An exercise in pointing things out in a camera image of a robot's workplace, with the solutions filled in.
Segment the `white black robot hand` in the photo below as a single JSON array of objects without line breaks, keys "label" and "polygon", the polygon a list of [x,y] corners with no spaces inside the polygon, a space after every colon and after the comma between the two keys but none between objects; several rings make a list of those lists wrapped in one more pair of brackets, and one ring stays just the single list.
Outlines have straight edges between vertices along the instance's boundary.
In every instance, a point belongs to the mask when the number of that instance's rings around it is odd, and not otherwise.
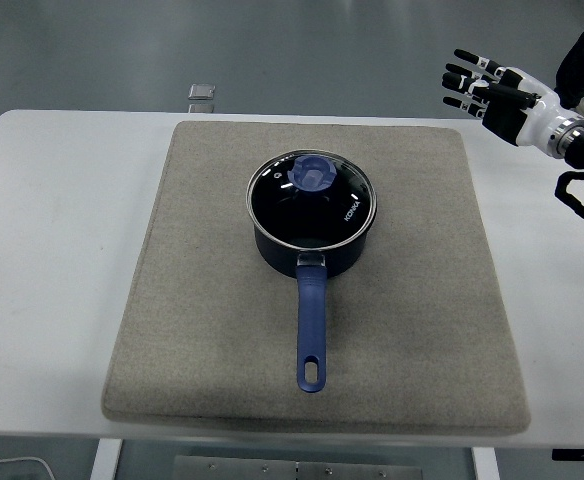
[{"label": "white black robot hand", "polygon": [[505,142],[562,158],[584,131],[584,118],[563,108],[558,94],[538,79],[465,50],[454,55],[467,65],[446,65],[442,86],[454,95],[444,103],[479,119]]}]

